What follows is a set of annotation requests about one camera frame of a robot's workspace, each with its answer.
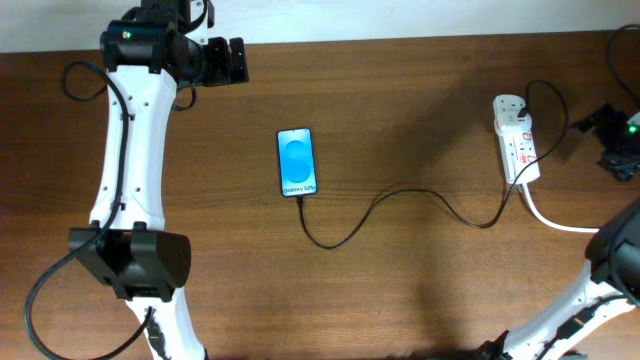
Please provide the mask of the blue Galaxy smartphone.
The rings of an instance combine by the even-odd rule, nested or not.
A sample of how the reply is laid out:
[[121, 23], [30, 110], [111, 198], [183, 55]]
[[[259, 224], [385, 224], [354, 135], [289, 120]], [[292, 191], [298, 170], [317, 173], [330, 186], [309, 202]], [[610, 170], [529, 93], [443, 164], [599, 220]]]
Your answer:
[[281, 193], [284, 197], [316, 194], [318, 190], [312, 134], [309, 128], [277, 133]]

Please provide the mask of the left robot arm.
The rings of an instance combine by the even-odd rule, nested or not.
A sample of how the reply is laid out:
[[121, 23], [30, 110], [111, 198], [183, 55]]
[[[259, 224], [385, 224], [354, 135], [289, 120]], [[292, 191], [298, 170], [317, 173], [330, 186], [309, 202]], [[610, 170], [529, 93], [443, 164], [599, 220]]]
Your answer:
[[209, 1], [143, 1], [101, 34], [110, 101], [100, 190], [69, 246], [141, 322], [155, 359], [206, 359], [184, 287], [187, 236], [165, 229], [162, 174], [168, 119], [179, 91], [245, 83], [244, 42], [209, 34]]

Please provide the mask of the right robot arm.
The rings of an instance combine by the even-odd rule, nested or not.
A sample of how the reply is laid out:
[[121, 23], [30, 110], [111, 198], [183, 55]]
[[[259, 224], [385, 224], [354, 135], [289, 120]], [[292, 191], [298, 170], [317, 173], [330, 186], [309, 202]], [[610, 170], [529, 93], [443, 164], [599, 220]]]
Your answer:
[[600, 228], [551, 222], [536, 208], [529, 184], [540, 177], [527, 101], [499, 95], [493, 102], [506, 183], [524, 195], [529, 210], [557, 230], [592, 236], [575, 282], [528, 323], [485, 342], [476, 359], [557, 360], [607, 321], [639, 307], [639, 203]]

